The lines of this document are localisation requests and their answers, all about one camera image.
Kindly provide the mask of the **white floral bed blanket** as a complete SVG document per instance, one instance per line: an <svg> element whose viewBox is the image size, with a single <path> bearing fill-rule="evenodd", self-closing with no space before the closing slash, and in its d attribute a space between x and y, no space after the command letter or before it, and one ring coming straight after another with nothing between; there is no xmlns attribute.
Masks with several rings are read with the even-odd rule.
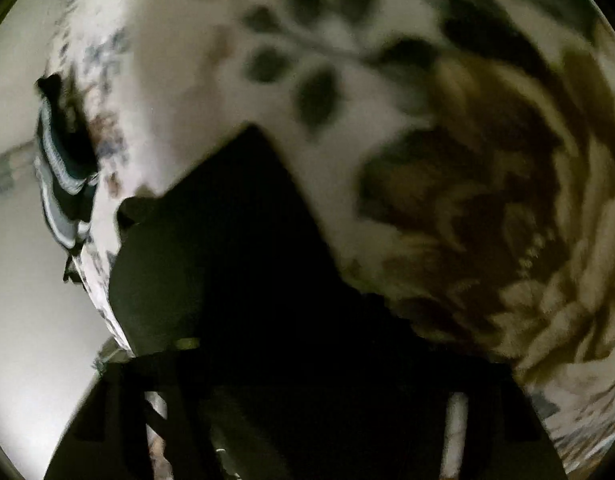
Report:
<svg viewBox="0 0 615 480"><path fill-rule="evenodd" d="M347 284L530 399L565 479L615 479L615 33L594 0L64 0L45 76L99 165L81 285L247 125Z"/></svg>

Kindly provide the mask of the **striped folded sweater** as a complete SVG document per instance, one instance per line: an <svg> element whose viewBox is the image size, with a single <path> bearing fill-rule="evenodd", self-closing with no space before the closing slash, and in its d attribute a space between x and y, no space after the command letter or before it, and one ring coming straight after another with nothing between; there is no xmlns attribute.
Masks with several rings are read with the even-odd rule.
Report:
<svg viewBox="0 0 615 480"><path fill-rule="evenodd" d="M73 84L51 74L36 82L36 176L42 213L66 252L63 281L82 283L77 258L88 240L99 165Z"/></svg>

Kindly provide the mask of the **black garment with white stripes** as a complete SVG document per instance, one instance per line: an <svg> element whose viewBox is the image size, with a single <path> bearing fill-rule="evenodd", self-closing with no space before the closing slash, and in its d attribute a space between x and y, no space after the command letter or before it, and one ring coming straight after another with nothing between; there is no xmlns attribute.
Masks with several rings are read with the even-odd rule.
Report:
<svg viewBox="0 0 615 480"><path fill-rule="evenodd" d="M458 477L467 347L344 281L257 126L128 231L109 297L132 350L163 362L175 478Z"/></svg>

